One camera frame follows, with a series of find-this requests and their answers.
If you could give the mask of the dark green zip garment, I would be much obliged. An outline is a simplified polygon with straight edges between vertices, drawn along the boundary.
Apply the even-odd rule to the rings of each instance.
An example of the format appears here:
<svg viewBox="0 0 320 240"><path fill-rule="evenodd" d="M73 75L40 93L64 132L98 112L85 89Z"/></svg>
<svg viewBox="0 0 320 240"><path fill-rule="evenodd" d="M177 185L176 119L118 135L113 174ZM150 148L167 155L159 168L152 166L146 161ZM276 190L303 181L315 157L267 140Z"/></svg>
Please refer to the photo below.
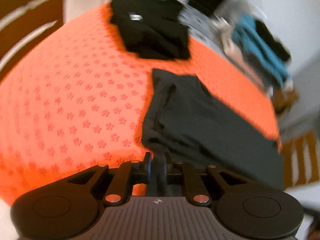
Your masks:
<svg viewBox="0 0 320 240"><path fill-rule="evenodd" d="M195 76L152 71L153 97L142 144L170 161L224 167L282 190L283 158L276 142L213 97Z"/></svg>

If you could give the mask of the wooden chair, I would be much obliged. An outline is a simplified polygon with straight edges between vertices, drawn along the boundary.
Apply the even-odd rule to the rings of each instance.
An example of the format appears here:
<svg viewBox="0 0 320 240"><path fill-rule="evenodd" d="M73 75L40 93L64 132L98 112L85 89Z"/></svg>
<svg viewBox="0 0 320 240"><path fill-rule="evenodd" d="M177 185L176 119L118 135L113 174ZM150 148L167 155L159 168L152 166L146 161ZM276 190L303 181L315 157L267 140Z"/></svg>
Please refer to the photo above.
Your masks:
<svg viewBox="0 0 320 240"><path fill-rule="evenodd" d="M283 144L284 188L319 181L319 138L313 130Z"/></svg>
<svg viewBox="0 0 320 240"><path fill-rule="evenodd" d="M63 0L1 0L1 79L63 25Z"/></svg>

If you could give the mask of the orange patterned table cloth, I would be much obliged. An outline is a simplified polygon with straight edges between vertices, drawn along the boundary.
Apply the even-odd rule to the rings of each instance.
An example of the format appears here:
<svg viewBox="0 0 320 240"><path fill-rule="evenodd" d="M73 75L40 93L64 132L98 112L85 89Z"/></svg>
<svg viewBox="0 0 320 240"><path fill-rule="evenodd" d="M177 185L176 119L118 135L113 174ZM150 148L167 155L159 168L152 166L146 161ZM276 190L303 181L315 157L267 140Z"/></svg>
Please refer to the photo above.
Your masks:
<svg viewBox="0 0 320 240"><path fill-rule="evenodd" d="M281 147L271 103L227 59L194 38L187 61L126 51L109 3L66 23L1 83L1 199L97 164L142 160L140 142L154 68L196 75L213 96Z"/></svg>

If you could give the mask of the black folded garment on stack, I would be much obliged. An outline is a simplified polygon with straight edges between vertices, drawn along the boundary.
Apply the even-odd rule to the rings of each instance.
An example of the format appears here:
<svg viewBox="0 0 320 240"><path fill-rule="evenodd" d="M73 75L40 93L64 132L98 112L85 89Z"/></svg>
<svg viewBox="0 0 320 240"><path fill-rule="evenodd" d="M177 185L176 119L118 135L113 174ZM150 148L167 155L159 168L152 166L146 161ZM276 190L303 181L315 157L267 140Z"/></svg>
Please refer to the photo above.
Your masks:
<svg viewBox="0 0 320 240"><path fill-rule="evenodd" d="M271 48L271 50L277 55L277 57L279 57L283 62L289 62L289 60L291 59L290 52L278 39L274 38L263 21L259 19L255 19L254 21L257 34Z"/></svg>

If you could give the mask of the pink folded sweater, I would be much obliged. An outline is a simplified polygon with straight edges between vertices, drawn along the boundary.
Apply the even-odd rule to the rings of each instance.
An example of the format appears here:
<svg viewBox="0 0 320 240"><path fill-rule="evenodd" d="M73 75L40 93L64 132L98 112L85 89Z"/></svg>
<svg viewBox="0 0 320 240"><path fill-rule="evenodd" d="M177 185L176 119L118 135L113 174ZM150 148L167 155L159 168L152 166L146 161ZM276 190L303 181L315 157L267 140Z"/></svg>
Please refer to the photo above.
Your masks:
<svg viewBox="0 0 320 240"><path fill-rule="evenodd" d="M220 34L222 49L229 60L254 83L264 93L268 92L268 87L263 83L262 78L243 58L240 48L232 41L233 27L225 25Z"/></svg>

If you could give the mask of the teal knitted sweater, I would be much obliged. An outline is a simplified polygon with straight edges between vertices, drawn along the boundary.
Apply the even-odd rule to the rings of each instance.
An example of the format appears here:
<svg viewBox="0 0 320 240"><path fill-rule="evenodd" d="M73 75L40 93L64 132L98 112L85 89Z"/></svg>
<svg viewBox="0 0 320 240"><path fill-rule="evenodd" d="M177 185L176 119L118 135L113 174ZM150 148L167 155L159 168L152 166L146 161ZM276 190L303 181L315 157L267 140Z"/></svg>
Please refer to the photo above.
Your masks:
<svg viewBox="0 0 320 240"><path fill-rule="evenodd" d="M277 88L283 88L290 74L285 63L271 50L257 34L255 20L250 14L242 14L232 32L232 41L240 48L246 62L258 68L267 81Z"/></svg>

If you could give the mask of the black garment white logo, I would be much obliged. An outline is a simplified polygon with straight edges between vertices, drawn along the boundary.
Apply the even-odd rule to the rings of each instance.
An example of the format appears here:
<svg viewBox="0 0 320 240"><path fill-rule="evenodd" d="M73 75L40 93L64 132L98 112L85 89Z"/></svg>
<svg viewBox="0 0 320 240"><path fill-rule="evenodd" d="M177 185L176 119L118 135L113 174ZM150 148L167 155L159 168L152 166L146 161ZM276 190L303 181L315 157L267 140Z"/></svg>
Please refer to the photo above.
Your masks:
<svg viewBox="0 0 320 240"><path fill-rule="evenodd" d="M190 58L188 27L178 16L177 0L112 0L110 22L118 27L127 51L143 59Z"/></svg>

